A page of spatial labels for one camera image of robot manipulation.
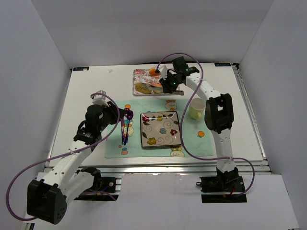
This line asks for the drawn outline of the herb bread slice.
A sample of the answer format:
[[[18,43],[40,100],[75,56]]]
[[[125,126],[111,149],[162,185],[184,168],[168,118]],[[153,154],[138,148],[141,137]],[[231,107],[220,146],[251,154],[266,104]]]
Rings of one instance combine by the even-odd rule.
[[[152,91],[148,89],[148,87],[146,85],[144,85],[143,83],[136,83],[135,84],[135,90],[139,93],[142,94],[151,94]]]

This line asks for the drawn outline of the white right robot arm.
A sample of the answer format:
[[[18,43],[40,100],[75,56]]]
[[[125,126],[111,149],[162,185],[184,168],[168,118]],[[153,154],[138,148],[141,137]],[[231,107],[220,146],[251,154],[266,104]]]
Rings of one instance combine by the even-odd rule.
[[[174,93],[181,84],[192,89],[194,95],[205,103],[204,122],[211,131],[217,160],[217,173],[226,175],[233,172],[236,164],[233,160],[231,146],[231,128],[234,121],[233,103],[230,94],[222,94],[214,89],[205,79],[202,66],[189,67],[184,57],[172,60],[173,72],[158,63],[156,73],[161,74],[160,84],[163,93]]]

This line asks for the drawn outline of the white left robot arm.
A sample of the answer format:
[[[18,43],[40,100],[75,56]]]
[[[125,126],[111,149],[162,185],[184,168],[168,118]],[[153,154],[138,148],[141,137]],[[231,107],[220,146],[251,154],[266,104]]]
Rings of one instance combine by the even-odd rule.
[[[28,185],[28,215],[56,225],[63,219],[68,204],[82,192],[100,189],[100,170],[95,167],[79,167],[94,151],[107,126],[115,125],[124,115],[125,110],[116,108],[111,101],[87,108],[85,120],[77,128],[69,155],[62,157],[42,179],[32,180]]]

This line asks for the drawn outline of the iridescent table knife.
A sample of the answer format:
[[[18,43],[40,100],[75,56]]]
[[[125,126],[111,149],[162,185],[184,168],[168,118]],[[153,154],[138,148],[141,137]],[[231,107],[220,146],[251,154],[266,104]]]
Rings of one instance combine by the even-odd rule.
[[[126,140],[126,132],[124,131],[125,116],[123,116],[123,118],[121,119],[120,125],[121,125],[121,140],[122,140],[122,144],[125,145],[125,140]]]

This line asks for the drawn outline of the orange round bun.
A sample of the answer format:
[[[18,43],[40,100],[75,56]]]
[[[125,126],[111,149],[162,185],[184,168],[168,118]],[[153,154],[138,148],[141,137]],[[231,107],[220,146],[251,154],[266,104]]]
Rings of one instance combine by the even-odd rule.
[[[159,73],[159,72],[156,72],[156,69],[155,69],[155,68],[151,68],[151,69],[149,70],[149,75],[152,76],[152,77],[154,77],[154,76],[159,76],[160,73]]]

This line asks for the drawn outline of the small round bun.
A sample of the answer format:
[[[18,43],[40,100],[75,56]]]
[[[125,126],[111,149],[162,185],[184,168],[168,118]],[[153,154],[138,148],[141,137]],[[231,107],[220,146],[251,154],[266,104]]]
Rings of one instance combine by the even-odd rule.
[[[150,87],[152,88],[151,91],[154,93],[163,93],[163,87],[159,83],[151,84]]]

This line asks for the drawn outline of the purple spoon upper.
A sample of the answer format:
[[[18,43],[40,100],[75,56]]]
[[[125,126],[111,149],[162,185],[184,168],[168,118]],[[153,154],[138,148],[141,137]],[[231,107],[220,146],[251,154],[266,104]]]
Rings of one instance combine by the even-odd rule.
[[[134,115],[133,111],[130,110],[130,109],[128,109],[127,112],[126,112],[126,117],[127,117],[129,114],[131,114],[131,113]]]

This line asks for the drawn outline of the light green mug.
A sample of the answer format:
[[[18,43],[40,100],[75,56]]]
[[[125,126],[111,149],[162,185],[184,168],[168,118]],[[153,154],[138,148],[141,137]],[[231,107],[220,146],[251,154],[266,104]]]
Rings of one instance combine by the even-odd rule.
[[[189,104],[189,116],[192,119],[200,120],[205,110],[205,103],[200,98],[194,98]]]

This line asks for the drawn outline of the right corner table label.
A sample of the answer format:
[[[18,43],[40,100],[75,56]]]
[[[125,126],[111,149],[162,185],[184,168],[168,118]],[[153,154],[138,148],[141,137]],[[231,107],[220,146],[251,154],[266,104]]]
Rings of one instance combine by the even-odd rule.
[[[221,63],[214,63],[216,67],[230,67],[231,64],[229,62],[221,62]]]

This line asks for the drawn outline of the corner table label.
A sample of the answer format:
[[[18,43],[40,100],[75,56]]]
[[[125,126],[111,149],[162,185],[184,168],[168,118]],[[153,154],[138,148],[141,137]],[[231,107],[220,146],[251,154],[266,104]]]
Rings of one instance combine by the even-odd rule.
[[[216,67],[230,67],[231,64],[229,62],[221,62],[221,63],[214,63]]]
[[[72,71],[88,71],[89,67],[74,67]]]

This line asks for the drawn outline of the floral rectangular tray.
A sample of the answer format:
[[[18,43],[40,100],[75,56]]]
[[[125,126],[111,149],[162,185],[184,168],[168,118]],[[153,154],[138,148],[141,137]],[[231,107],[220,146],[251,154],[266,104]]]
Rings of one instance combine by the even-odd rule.
[[[135,69],[133,71],[133,77],[132,77],[132,94],[134,96],[152,96],[152,95],[167,95],[167,94],[163,94],[163,93],[154,93],[152,91],[151,94],[142,94],[139,93],[135,90],[135,84],[136,83],[147,83],[147,84],[156,84],[156,83],[160,83],[159,80],[161,79],[161,76],[150,76],[149,75],[149,70],[150,69]]]

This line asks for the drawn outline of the left corner table label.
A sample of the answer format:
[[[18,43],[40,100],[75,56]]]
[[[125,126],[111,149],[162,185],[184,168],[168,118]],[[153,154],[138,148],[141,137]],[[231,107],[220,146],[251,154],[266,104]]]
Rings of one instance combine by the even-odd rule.
[[[74,67],[72,71],[88,71],[89,67]]]

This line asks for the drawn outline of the square floral ceramic plate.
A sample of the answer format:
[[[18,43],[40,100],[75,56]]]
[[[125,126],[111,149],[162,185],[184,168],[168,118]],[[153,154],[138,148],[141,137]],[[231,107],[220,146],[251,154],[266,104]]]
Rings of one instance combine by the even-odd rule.
[[[142,148],[180,146],[179,118],[176,111],[147,112],[140,114]]]

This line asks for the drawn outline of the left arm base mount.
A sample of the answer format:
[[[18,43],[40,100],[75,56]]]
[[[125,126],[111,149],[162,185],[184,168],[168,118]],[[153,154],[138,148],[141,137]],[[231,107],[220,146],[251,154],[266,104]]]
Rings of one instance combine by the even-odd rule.
[[[114,176],[102,176],[101,171],[94,167],[78,169],[80,173],[89,173],[94,177],[93,185],[84,190],[74,200],[78,201],[116,201],[119,196],[121,179]]]

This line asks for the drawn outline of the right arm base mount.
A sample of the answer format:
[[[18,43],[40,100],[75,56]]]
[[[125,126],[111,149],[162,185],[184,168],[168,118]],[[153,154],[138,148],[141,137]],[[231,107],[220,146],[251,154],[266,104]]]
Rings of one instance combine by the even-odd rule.
[[[201,189],[203,204],[246,203],[245,185],[238,169],[229,172],[217,170],[216,176],[201,177],[196,182]]]

